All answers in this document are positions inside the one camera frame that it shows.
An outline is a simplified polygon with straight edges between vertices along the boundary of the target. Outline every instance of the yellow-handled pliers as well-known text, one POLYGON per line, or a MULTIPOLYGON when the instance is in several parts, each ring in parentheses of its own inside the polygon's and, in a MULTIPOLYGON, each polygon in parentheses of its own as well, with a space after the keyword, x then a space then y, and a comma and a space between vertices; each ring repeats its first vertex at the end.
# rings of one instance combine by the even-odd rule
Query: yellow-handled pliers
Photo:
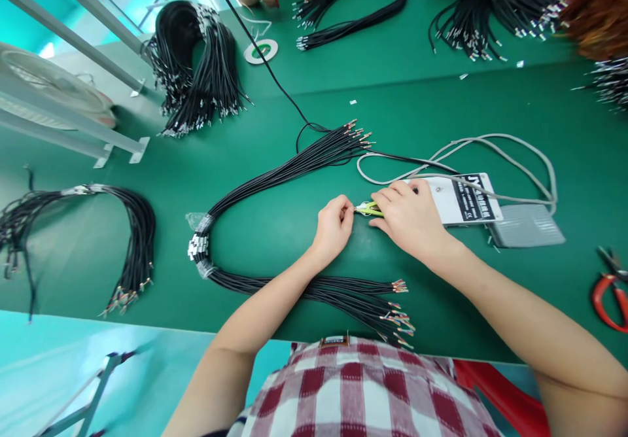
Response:
POLYGON ((371 201, 370 203, 367 201, 363 201, 355 207, 355 211, 357 211, 358 213, 362 213, 364 216, 384 216, 383 213, 379 210, 377 203, 374 201, 371 201))

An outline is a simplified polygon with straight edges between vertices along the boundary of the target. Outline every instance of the label sticker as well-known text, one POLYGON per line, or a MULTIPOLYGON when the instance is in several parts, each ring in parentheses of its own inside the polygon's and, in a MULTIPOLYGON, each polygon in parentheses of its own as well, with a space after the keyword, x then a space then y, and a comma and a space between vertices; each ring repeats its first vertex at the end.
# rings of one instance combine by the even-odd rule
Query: label sticker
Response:
POLYGON ((325 347, 335 347, 337 345, 349 345, 349 336, 329 336, 321 339, 320 349, 325 347))
MULTIPOLYGON (((477 173, 457 175, 456 177, 484 188, 482 179, 477 173)), ((451 181, 451 183, 453 184, 453 189, 458 199, 462 219, 465 222, 482 220, 495 221, 495 214, 489 203, 488 195, 460 182, 451 181)))

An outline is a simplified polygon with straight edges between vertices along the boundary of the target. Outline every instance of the red chair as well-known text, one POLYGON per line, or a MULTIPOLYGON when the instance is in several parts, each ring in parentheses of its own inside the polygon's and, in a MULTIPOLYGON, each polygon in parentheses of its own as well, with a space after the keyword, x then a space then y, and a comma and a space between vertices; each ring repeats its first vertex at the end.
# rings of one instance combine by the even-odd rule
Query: red chair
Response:
POLYGON ((550 425, 540 401, 510 383, 484 362, 454 360, 458 384, 479 389, 521 437, 550 437, 550 425))

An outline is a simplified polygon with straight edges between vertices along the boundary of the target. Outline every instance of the electric fan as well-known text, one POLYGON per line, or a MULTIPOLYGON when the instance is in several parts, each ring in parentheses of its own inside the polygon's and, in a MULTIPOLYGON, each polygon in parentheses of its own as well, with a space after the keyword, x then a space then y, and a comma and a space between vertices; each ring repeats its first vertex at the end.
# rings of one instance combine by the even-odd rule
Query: electric fan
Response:
MULTIPOLYGON (((0 79, 6 75, 28 83, 40 96, 52 99, 108 128, 115 128, 112 101, 62 67, 7 43, 0 43, 0 79)), ((73 130, 55 120, 0 94, 0 109, 25 120, 57 130, 73 130)))

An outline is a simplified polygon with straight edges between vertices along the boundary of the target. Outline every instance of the wire harness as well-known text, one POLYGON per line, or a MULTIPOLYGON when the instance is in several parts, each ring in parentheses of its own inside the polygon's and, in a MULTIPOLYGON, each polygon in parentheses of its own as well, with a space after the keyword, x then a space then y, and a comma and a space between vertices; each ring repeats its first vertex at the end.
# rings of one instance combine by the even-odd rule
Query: wire harness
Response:
POLYGON ((218 118, 238 114, 242 98, 236 68, 236 41, 215 10, 187 1, 168 3, 157 15, 155 34, 144 43, 156 85, 166 91, 162 114, 169 117, 160 133, 180 137, 218 118), (194 48, 202 41, 203 53, 193 70, 194 48))
POLYGON ((436 54, 434 40, 443 40, 451 49, 464 50, 472 61, 478 58, 508 61, 497 51, 502 43, 495 37, 491 16, 513 35, 547 39, 562 25, 560 13, 569 0, 456 0, 441 10, 428 27, 428 39, 436 54), (441 23, 446 14, 448 18, 441 23))
MULTIPOLYGON (((313 29, 316 30, 327 10, 329 10, 336 1, 337 0, 311 0, 309 2, 295 2, 292 4, 295 10, 295 15, 292 18, 301 21, 301 24, 298 26, 299 28, 303 27, 305 30, 308 27, 313 27, 313 29)), ((331 43, 332 41, 348 36, 361 29, 377 25, 397 15, 406 6, 407 1, 408 0, 396 0, 382 9, 358 20, 342 22, 310 33, 309 35, 301 36, 296 40, 296 47, 301 51, 307 51, 331 43)))
POLYGON ((132 303, 137 301, 144 287, 152 283, 156 223, 152 207, 144 197, 125 188, 103 184, 78 185, 56 192, 30 191, 10 202, 0 212, 0 252, 5 247, 7 248, 4 277, 9 280, 12 273, 17 272, 18 257, 21 254, 31 291, 29 321, 32 320, 37 303, 37 286, 33 280, 27 248, 28 237, 35 221, 51 203, 76 196, 100 193, 112 195, 124 204, 131 227, 124 267, 102 314, 106 315, 116 308, 120 308, 121 313, 125 312, 132 303))
MULTIPOLYGON (((364 153, 371 147, 367 138, 371 133, 355 129, 355 120, 330 131, 308 146, 285 164, 242 184, 220 200, 198 224, 188 244, 188 256, 204 279, 244 294, 253 294, 273 277, 245 277, 229 273, 214 265, 211 260, 209 236, 215 221, 229 207, 267 188, 283 184, 316 169, 333 166, 364 153)), ((403 280, 392 283, 348 278, 316 277, 306 288, 303 298, 334 306, 377 332, 390 342, 412 348, 399 334, 414 334, 410 318, 397 303, 390 303, 380 295, 407 292, 403 280)))
POLYGON ((614 103, 617 112, 628 110, 628 58, 595 63, 596 70, 593 82, 587 86, 575 87, 572 90, 586 88, 595 89, 602 103, 614 103))

